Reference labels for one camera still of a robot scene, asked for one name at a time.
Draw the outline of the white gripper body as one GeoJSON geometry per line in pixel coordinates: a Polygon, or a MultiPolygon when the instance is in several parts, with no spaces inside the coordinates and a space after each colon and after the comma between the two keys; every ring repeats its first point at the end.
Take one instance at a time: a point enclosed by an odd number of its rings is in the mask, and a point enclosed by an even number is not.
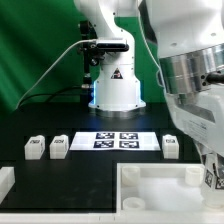
{"type": "Polygon", "coordinates": [[[177,95],[165,99],[174,125],[210,152],[224,157],[224,90],[209,89],[180,104],[177,95]]]}

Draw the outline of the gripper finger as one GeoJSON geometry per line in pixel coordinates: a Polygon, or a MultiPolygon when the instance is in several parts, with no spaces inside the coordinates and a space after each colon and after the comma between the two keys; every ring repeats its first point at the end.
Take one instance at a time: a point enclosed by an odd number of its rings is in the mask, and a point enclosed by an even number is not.
{"type": "Polygon", "coordinates": [[[214,163],[213,152],[209,148],[207,148],[205,145],[203,145],[202,143],[200,143],[198,141],[194,141],[194,144],[195,144],[197,152],[199,154],[201,163],[205,167],[211,167],[214,163]]]}

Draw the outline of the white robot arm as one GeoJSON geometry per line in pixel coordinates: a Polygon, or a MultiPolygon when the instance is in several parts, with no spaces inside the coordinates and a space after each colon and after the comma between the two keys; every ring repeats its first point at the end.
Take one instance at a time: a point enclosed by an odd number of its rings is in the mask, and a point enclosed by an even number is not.
{"type": "Polygon", "coordinates": [[[224,165],[224,0],[73,0],[93,26],[100,61],[89,107],[103,115],[142,109],[135,40],[115,23],[136,16],[157,45],[157,66],[174,125],[207,166],[224,165]]]}

